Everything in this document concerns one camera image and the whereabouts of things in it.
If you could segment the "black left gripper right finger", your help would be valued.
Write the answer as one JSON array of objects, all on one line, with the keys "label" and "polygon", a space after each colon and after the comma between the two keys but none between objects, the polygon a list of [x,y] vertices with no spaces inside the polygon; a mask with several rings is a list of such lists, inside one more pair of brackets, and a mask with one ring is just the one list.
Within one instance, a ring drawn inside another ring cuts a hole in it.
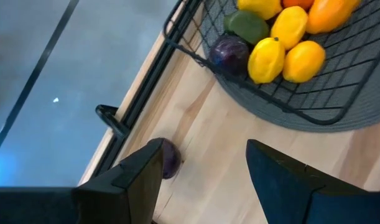
[{"label": "black left gripper right finger", "polygon": [[246,161],[268,223],[380,223],[380,192],[369,192],[255,139]]}]

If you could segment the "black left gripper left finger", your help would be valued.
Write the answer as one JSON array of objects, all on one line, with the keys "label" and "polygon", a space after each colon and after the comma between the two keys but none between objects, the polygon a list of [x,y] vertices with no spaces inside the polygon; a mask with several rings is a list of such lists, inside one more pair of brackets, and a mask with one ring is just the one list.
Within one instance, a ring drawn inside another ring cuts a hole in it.
[{"label": "black left gripper left finger", "polygon": [[75,188],[78,223],[151,224],[162,182],[163,140],[151,140],[110,170]]}]

